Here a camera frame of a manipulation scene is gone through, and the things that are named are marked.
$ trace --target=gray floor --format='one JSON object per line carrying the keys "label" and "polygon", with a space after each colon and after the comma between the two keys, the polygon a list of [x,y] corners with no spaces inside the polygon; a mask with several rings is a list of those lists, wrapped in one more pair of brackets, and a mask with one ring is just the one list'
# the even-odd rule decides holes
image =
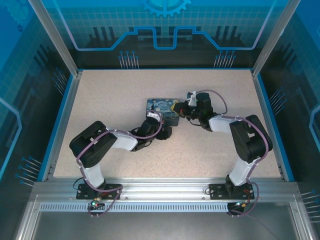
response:
{"label": "gray floor", "polygon": [[[286,205],[260,203],[250,214],[281,240],[297,239]],[[86,213],[43,212],[33,240],[273,240],[260,223],[226,213]]]}

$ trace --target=beige work surface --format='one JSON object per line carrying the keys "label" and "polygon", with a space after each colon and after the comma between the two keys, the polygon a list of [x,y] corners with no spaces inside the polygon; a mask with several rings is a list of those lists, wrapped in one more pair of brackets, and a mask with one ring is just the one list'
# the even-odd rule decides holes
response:
{"label": "beige work surface", "polygon": [[[229,116],[255,114],[265,125],[249,70],[84,70],[57,160],[54,177],[80,177],[70,141],[93,122],[129,131],[146,117],[149,98],[186,99],[187,92],[212,89],[227,102]],[[224,104],[210,94],[215,112]],[[225,177],[237,159],[231,135],[208,132],[180,118],[168,140],[154,140],[137,152],[110,149],[100,162],[105,177]],[[273,151],[254,177],[280,177]]]}

